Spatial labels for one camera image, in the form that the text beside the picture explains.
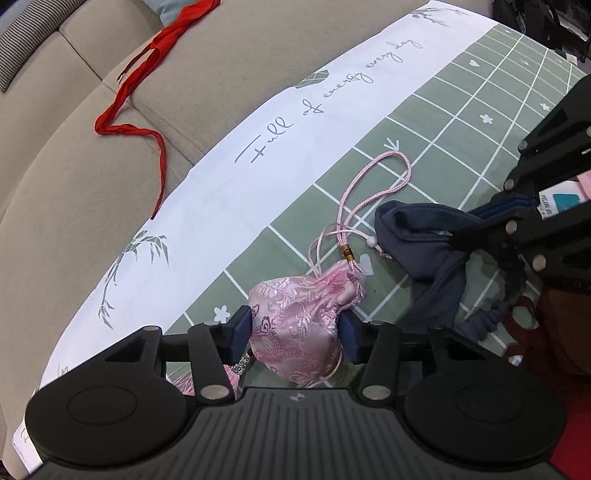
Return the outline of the white tissue packet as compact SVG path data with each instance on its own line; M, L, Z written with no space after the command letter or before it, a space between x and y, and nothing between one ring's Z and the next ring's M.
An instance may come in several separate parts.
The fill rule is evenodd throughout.
M586 203L591 197L591 171L578 175L539 193L538 210L543 219Z

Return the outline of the pink brocade drawstring pouch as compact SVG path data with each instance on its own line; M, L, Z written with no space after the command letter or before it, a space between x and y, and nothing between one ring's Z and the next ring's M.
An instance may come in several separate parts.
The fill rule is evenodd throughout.
M349 194L363 175L390 157L405 164L406 173L400 183L373 194L345 214ZM409 158L400 151L386 151L370 160L342 193L335 221L322 229L308 247L311 274L266 280L250 290L249 346L242 350L235 365L223 366L235 397L242 392L242 376L254 360L303 388L315 387L339 370L344 355L338 337L339 314L356 307L366 296L367 273L349 247L349 235L363 238L370 250L390 257L376 236L363 233L349 222L359 210L404 188L412 172Z

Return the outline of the navy blue fabric garment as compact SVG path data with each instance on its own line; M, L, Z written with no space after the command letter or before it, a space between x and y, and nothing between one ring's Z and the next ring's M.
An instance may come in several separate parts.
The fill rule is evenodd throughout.
M378 243L412 280L412 304L397 321L403 332L426 334L446 327L479 342L508 316L525 286L524 262L515 253L492 251L505 273L504 298L455 323L467 285L466 265L480 248L472 242L456 246L455 237L482 223L471 213L440 204L390 201L377 208Z

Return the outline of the green grid tablecloth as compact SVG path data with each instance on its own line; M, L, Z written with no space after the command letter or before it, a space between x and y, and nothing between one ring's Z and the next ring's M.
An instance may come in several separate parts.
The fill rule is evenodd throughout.
M38 389L136 328L223 321L257 283L307 274L370 194L463 210L583 77L507 27L436 1L225 1L184 33L102 136L125 53L53 129L1 221L5 462L37 465Z

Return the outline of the light blue cushion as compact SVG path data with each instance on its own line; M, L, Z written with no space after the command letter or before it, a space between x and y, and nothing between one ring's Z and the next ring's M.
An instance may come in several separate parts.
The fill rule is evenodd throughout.
M190 0L142 0L153 13L156 14L163 27L168 27L177 21L181 11L187 7L197 4L197 1Z

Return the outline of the striped grey cushion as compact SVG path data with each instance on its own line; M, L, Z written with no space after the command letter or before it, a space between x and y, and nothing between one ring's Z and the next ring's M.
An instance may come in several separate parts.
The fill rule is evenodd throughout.
M36 49L81 5L83 1L28 1L1 32L1 92Z

